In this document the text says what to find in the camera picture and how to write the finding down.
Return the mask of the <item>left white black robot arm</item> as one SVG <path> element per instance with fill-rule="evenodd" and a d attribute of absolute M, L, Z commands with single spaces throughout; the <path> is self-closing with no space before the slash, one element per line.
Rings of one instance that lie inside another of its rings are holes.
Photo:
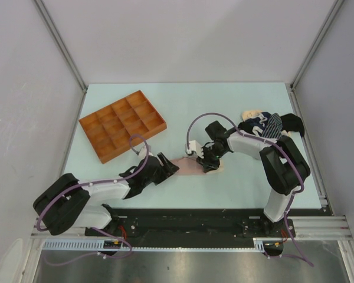
<path fill-rule="evenodd" d="M 151 185 L 158 185 L 179 171 L 163 153 L 143 158 L 119 177 L 82 182 L 71 173 L 62 175 L 33 203 L 36 228 L 60 235 L 70 228 L 98 228 L 110 236 L 119 228 L 112 200 L 127 200 Z"/>

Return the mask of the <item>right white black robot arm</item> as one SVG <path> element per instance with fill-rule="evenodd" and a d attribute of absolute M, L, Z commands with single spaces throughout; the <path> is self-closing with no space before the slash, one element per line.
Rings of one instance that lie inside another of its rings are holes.
<path fill-rule="evenodd" d="M 242 153 L 260 160 L 271 192 L 258 227 L 266 236 L 288 230 L 285 219 L 294 195 L 304 190 L 304 181 L 310 176 L 309 165 L 294 141 L 288 136 L 269 139 L 237 127 L 226 129 L 218 121 L 209 124 L 205 131 L 211 141 L 203 146 L 194 146 L 190 141 L 188 149 L 188 152 L 196 153 L 196 161 L 203 172 L 218 170 L 221 158 L 227 153 Z"/>

